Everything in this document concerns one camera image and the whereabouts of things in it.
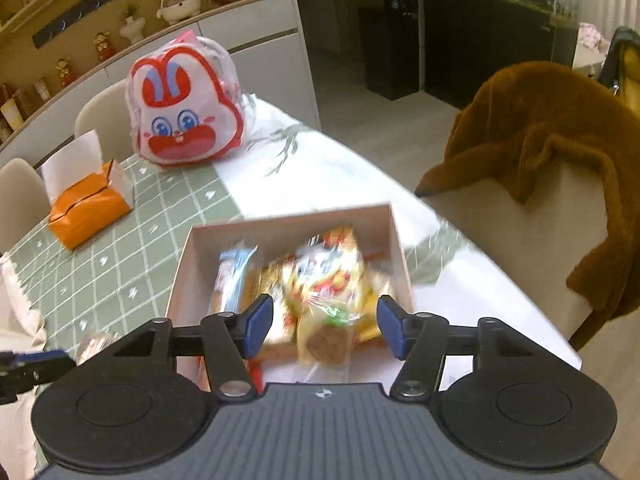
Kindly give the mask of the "green checkered table mat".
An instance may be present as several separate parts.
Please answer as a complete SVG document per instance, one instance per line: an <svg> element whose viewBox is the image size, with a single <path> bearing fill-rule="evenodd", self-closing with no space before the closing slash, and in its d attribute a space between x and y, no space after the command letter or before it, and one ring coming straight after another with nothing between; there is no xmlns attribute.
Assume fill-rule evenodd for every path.
<svg viewBox="0 0 640 480"><path fill-rule="evenodd" d="M77 356L91 333L121 337L165 315L190 229L240 218L212 164L160 169L131 156L122 168L134 189L129 214L74 250L40 221L8 252L47 350Z"/></svg>

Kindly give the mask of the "yellow jacket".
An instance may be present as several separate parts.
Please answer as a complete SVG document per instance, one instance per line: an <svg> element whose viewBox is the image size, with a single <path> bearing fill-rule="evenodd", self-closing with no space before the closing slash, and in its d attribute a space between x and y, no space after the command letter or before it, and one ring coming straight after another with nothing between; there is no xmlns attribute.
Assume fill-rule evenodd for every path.
<svg viewBox="0 0 640 480"><path fill-rule="evenodd" d="M614 32L598 81L636 115L640 103L640 36L629 27Z"/></svg>

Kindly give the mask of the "pink cardboard box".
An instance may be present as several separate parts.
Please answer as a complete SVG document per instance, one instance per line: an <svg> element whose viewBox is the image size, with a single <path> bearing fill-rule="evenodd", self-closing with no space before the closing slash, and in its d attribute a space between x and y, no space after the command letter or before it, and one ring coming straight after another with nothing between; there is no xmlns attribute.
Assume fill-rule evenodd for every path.
<svg viewBox="0 0 640 480"><path fill-rule="evenodd" d="M387 382L394 367L378 298L414 309L390 206L196 226L167 315L175 326L196 325L241 313L260 294L274 309L254 359L268 382Z"/></svg>

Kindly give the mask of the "white bunny figurine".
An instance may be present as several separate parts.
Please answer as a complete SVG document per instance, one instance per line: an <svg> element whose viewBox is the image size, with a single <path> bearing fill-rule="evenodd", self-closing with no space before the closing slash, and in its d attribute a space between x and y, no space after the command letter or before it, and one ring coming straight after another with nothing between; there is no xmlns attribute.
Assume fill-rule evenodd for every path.
<svg viewBox="0 0 640 480"><path fill-rule="evenodd" d="M153 0L158 3L156 17L168 25L177 24L201 13L205 0Z"/></svg>

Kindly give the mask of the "beige chair with coat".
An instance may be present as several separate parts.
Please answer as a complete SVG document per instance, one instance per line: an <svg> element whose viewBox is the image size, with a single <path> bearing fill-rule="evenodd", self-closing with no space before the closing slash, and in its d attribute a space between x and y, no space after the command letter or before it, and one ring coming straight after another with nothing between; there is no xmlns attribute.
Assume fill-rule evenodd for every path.
<svg viewBox="0 0 640 480"><path fill-rule="evenodd" d="M588 301L566 286L566 278L606 237L598 174L556 160L522 204L494 179L425 201L488 255L564 338L588 318Z"/></svg>

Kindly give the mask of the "white dining chair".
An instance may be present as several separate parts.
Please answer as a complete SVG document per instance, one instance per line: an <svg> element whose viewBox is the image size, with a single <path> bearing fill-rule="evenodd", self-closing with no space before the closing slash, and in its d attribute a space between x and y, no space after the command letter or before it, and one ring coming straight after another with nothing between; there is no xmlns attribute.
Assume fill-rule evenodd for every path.
<svg viewBox="0 0 640 480"><path fill-rule="evenodd" d="M1 168L1 252L10 250L49 212L44 182L26 160L14 158Z"/></svg>

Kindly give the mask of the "black water dispenser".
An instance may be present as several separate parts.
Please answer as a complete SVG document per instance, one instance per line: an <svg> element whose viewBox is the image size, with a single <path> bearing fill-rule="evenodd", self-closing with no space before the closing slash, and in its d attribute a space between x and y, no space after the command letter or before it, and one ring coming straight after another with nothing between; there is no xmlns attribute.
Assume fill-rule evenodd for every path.
<svg viewBox="0 0 640 480"><path fill-rule="evenodd" d="M383 0L358 15L367 89L391 101L418 92L418 0Z"/></svg>

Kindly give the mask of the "white cloth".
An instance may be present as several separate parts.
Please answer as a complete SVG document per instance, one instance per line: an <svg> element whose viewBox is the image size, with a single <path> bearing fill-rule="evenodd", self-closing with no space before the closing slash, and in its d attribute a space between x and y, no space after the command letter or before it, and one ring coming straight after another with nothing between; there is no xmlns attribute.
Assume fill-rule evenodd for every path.
<svg viewBox="0 0 640 480"><path fill-rule="evenodd" d="M36 437L32 431L32 407L36 400L32 382L21 378L28 354L41 352L47 332L40 310L28 299L17 276L17 264L1 257L1 381L9 381L16 399L1 405L2 478L32 479L37 471Z"/></svg>

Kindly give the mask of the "orange tissue box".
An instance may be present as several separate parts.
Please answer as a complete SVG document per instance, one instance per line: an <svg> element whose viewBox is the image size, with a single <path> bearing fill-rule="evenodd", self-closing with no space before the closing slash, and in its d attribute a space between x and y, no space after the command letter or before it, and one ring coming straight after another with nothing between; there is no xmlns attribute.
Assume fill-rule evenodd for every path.
<svg viewBox="0 0 640 480"><path fill-rule="evenodd" d="M91 130L41 166L51 205L48 227L68 250L84 244L134 209L134 186L115 160L104 160Z"/></svg>

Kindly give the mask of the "yellow rice cracker packet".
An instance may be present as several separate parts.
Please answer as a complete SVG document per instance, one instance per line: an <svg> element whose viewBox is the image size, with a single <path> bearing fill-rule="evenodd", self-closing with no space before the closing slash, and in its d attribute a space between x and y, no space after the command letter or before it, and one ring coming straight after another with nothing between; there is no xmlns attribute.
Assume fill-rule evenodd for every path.
<svg viewBox="0 0 640 480"><path fill-rule="evenodd" d="M288 280L283 276L294 260L293 255L285 255L268 263L260 274L258 292L269 295L273 302L271 327L258 354L261 361L290 358L297 353L297 307L288 299Z"/></svg>

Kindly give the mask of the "white vase with plant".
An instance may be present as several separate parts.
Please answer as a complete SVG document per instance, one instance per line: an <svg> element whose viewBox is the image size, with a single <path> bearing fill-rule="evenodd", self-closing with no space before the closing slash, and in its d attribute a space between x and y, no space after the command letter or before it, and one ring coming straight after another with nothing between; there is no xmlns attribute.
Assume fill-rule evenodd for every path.
<svg viewBox="0 0 640 480"><path fill-rule="evenodd" d="M119 35L125 38L130 44L137 44L144 38L146 19L138 14L138 7L135 4L128 4L122 12L122 26Z"/></svg>

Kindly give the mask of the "yellow panda snack packet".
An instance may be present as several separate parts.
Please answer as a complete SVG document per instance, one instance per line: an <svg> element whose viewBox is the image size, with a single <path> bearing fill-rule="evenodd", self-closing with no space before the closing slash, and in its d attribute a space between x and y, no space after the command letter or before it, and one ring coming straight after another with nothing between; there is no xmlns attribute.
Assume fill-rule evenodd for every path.
<svg viewBox="0 0 640 480"><path fill-rule="evenodd" d="M291 255L295 260L283 271L286 294L300 313L312 296L356 301L361 312L371 292L367 266L350 224L314 235Z"/></svg>

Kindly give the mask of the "blue seaweed snack packet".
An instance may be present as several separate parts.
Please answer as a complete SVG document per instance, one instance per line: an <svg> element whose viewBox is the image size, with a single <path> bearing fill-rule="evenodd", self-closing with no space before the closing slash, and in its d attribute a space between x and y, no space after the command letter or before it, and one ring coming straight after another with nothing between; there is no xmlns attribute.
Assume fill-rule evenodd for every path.
<svg viewBox="0 0 640 480"><path fill-rule="evenodd" d="M219 256L210 312L242 313L254 298L258 271L257 245L240 240L224 250Z"/></svg>

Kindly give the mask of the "clear waffle cookie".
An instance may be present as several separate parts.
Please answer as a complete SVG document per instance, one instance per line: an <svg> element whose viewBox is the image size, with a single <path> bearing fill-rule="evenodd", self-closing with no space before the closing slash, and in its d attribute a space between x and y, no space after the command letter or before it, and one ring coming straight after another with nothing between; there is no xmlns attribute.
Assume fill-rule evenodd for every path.
<svg viewBox="0 0 640 480"><path fill-rule="evenodd" d="M304 364L339 367L347 364L362 317L356 301L312 296L297 321L297 356Z"/></svg>

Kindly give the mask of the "clear egg roll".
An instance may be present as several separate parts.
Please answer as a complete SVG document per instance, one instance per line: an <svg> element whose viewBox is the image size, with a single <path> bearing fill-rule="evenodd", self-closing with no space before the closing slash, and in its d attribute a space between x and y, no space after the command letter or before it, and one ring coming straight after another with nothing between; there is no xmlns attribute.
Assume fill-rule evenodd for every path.
<svg viewBox="0 0 640 480"><path fill-rule="evenodd" d="M88 333L80 342L76 352L76 363L84 364L117 340L117 336L109 332Z"/></svg>

